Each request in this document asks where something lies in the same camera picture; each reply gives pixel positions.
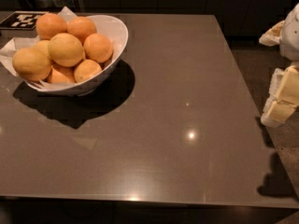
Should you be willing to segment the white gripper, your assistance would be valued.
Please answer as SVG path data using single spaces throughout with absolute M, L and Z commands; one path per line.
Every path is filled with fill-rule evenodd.
M 299 4 L 259 38 L 268 47 L 279 44 L 280 54 L 290 61 L 299 60 Z M 263 107 L 261 123 L 276 128 L 284 124 L 299 107 L 299 63 L 285 70 L 277 68 L 271 77 L 269 97 Z

